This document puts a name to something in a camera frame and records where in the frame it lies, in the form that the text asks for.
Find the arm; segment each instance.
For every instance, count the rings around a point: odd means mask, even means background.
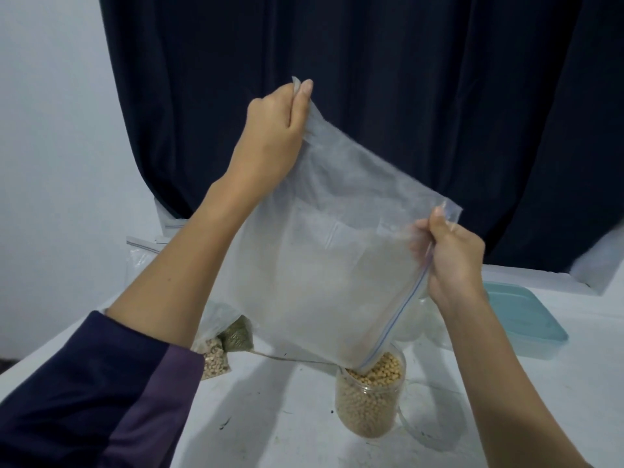
[[[485,245],[435,209],[417,223],[436,241],[429,292],[448,329],[490,468],[587,467],[536,392],[490,307]]]
[[[232,238],[296,161],[311,87],[252,101],[228,171],[186,227],[0,404],[0,465],[170,464],[203,371],[188,347]]]

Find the navy blue sleeve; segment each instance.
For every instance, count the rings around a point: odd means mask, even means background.
[[[0,467],[171,462],[203,358],[91,312],[0,404]]]

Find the teal lid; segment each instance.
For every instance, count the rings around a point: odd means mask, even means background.
[[[490,305],[510,335],[564,344],[568,334],[533,292],[521,286],[485,283]]]

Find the dark mark on table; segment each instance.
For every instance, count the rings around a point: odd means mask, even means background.
[[[229,424],[229,423],[230,423],[230,420],[231,420],[231,416],[230,416],[230,418],[229,418],[229,419],[227,419],[227,420],[225,421],[225,424],[223,424],[223,425],[221,425],[221,427],[219,427],[219,430],[223,430],[223,429],[225,428],[225,426],[226,426],[227,424]]]

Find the curtain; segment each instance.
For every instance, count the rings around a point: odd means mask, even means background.
[[[100,0],[130,144],[177,217],[246,106],[323,115],[464,208],[486,262],[565,271],[624,216],[624,0]]]

